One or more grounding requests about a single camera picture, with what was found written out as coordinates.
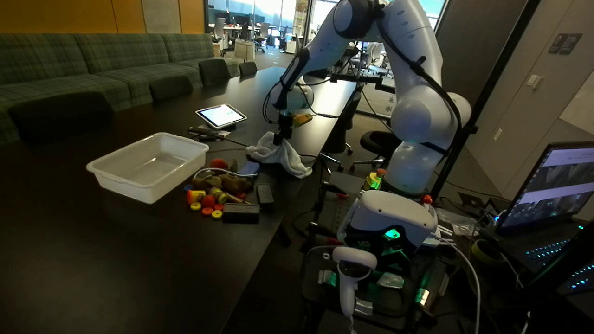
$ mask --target desk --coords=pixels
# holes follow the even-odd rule
[[[223,225],[189,212],[180,190],[145,207],[99,188],[86,164],[160,130],[186,134],[195,108],[219,103],[249,116],[232,138],[254,143],[269,129],[262,97],[280,73],[123,112],[108,129],[58,143],[0,147],[0,333],[221,333],[284,212]],[[340,116],[353,90],[319,86],[314,108]],[[316,156],[334,123],[316,117],[293,134],[295,149]],[[234,143],[210,147],[208,158],[245,162]],[[280,205],[303,186],[279,166],[260,179]]]

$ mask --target laptop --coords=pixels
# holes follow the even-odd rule
[[[585,227],[576,216],[594,195],[594,143],[553,143],[544,149],[511,207],[494,220],[488,238],[538,275]],[[557,288],[594,290],[594,260]]]

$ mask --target white cloth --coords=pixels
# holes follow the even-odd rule
[[[258,145],[251,145],[245,151],[249,158],[262,164],[280,164],[295,179],[312,175],[312,169],[301,164],[301,156],[290,142],[284,140],[280,147],[275,145],[275,132],[266,132]]]

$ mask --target monitor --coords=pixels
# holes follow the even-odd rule
[[[525,179],[498,231],[570,220],[594,194],[594,143],[548,145]]]

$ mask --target keyboard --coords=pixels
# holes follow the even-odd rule
[[[535,268],[544,268],[553,260],[553,257],[570,242],[559,240],[546,246],[538,246],[531,251],[524,253],[525,262],[529,262]],[[594,260],[585,264],[581,270],[574,272],[572,277],[561,286],[563,296],[579,294],[594,290]]]

